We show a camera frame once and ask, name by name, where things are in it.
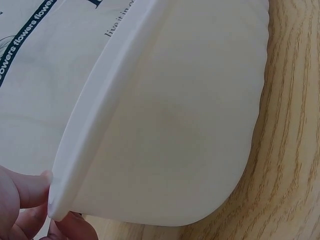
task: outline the white bowl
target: white bowl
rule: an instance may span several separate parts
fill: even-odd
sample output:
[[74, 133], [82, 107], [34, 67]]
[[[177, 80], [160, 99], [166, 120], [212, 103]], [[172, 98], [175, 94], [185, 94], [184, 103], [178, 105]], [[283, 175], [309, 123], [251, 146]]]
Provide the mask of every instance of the white bowl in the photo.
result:
[[268, 1], [138, 0], [60, 142], [48, 214], [181, 226], [247, 163], [267, 59]]

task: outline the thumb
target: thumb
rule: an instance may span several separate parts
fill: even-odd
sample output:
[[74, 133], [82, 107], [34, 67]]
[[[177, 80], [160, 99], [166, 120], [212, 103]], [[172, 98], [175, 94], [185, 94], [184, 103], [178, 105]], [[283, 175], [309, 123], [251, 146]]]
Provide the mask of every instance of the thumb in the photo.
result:
[[44, 171], [40, 176], [24, 175], [2, 170], [11, 178], [20, 198], [20, 208], [34, 208], [44, 204], [48, 198], [49, 186], [53, 178], [51, 171]]

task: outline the wooden table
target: wooden table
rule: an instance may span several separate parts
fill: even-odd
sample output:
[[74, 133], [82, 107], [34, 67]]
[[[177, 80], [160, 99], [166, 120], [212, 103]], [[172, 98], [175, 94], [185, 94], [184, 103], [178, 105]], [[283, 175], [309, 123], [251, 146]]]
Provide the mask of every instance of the wooden table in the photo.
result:
[[320, 239], [320, 1], [270, 0], [260, 115], [228, 200], [184, 227], [87, 220], [101, 240]]

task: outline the finger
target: finger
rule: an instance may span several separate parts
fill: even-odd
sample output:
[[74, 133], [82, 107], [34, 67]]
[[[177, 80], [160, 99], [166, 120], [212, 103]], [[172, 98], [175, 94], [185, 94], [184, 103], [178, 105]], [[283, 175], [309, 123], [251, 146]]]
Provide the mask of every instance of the finger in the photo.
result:
[[32, 239], [42, 228], [47, 218], [47, 204], [30, 208], [21, 212], [15, 221], [24, 235], [28, 239]]
[[20, 208], [34, 208], [47, 201], [49, 186], [53, 178], [51, 171], [45, 171], [40, 176], [23, 175], [2, 169], [13, 181], [20, 198]]
[[95, 229], [78, 213], [69, 212], [62, 221], [55, 224], [70, 240], [98, 240]]
[[67, 237], [59, 231], [55, 221], [51, 220], [48, 235], [40, 240], [67, 240]]

